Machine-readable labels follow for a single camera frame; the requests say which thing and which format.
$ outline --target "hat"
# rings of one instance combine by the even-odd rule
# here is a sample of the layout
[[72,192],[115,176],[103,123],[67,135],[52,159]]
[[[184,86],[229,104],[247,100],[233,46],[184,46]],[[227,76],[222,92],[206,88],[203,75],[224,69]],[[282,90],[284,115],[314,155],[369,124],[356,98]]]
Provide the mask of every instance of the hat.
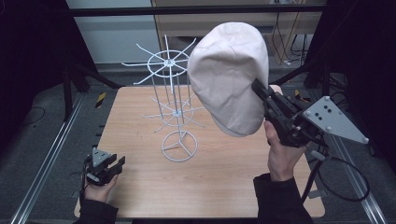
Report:
[[257,78],[268,87],[268,53],[255,27],[215,27],[194,48],[187,68],[192,90],[222,131],[241,137],[260,129],[264,107],[251,84]]

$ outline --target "wooden table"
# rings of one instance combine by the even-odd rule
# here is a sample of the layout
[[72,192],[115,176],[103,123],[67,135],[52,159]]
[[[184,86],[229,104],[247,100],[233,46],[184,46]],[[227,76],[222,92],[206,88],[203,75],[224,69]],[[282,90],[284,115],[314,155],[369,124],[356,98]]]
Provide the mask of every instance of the wooden table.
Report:
[[[188,97],[186,89],[182,87],[182,98]],[[163,90],[157,87],[158,93]],[[250,136],[231,137],[218,128],[206,109],[195,110],[193,120],[205,127],[189,122],[182,129],[195,136],[198,149],[187,161],[170,161],[161,146],[177,127],[161,129],[164,123],[159,117],[143,117],[160,114],[151,97],[155,98],[153,87],[121,88],[98,146],[117,153],[118,158],[126,157],[118,184],[109,196],[109,203],[120,209],[118,217],[256,217],[253,178],[268,173],[269,146],[264,128]],[[196,96],[191,97],[191,106],[202,106]],[[309,173],[302,157],[295,168],[301,193]],[[308,198],[304,206],[312,217],[324,215],[320,198]]]

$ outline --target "person's left hand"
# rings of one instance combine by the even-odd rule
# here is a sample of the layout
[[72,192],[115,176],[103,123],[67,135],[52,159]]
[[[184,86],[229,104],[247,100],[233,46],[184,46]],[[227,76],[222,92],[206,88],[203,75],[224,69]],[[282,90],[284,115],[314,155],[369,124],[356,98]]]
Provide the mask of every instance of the person's left hand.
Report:
[[87,200],[106,203],[108,194],[110,193],[111,189],[116,186],[118,178],[118,175],[114,175],[108,184],[101,187],[89,184],[87,188],[85,188],[84,198]]

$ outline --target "hand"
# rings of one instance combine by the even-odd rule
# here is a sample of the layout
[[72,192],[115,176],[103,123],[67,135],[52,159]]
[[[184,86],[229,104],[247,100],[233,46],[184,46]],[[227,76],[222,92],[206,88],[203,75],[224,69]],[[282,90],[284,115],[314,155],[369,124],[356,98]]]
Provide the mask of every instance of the hand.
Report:
[[272,181],[285,181],[294,177],[294,166],[304,154],[304,147],[285,147],[280,144],[276,129],[270,121],[264,122],[265,135],[271,144],[268,169]]
[[84,192],[85,199],[105,203],[111,189],[116,186],[118,178],[118,175],[114,175],[108,184],[101,187],[95,186],[93,184],[88,184]]

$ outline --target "gray floor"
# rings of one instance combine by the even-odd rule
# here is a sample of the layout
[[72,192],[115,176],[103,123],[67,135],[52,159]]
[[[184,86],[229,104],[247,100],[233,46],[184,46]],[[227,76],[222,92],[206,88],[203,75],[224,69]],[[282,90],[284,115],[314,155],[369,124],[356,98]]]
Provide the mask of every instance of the gray floor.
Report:
[[[270,64],[276,64],[271,58]],[[272,65],[270,80],[278,79],[287,74],[299,64]],[[139,80],[141,73],[110,72],[103,76],[122,84],[132,85]],[[312,92],[300,89],[304,75],[298,76],[290,83],[282,86],[286,94],[294,94],[299,89],[302,94],[311,96]],[[82,99],[81,105],[71,129],[64,139],[56,160],[50,167],[48,177],[39,191],[28,217],[31,223],[71,223],[75,220],[74,207],[77,199],[71,197],[73,191],[79,190],[79,176],[70,175],[82,168],[82,162],[98,144],[103,126],[111,109],[117,90],[113,90],[100,82],[89,78],[91,89],[87,93],[74,92],[74,99]],[[100,93],[106,92],[106,98],[100,108],[95,108]],[[61,130],[64,118],[63,86],[55,86],[42,91],[33,103],[32,111],[20,127],[9,146],[9,153],[0,159],[0,223],[8,223],[16,213],[23,198],[35,180],[35,174],[40,170],[46,159],[58,132]],[[381,212],[388,223],[396,223],[396,176],[389,169],[386,161],[373,157],[367,147],[344,142],[347,152],[355,164],[367,176],[372,188],[372,196],[378,203]],[[335,146],[330,145],[331,153],[337,156]],[[336,192],[346,197],[356,197],[355,190],[346,173],[345,165],[326,161],[321,169],[323,178]],[[326,190],[317,179],[319,189]],[[351,203],[337,198],[329,191],[323,197],[326,214],[316,218],[316,223],[375,223],[368,216],[362,203]],[[207,223],[218,223],[207,220]],[[254,220],[234,220],[234,223],[251,223]],[[163,220],[134,220],[134,223],[165,223]]]

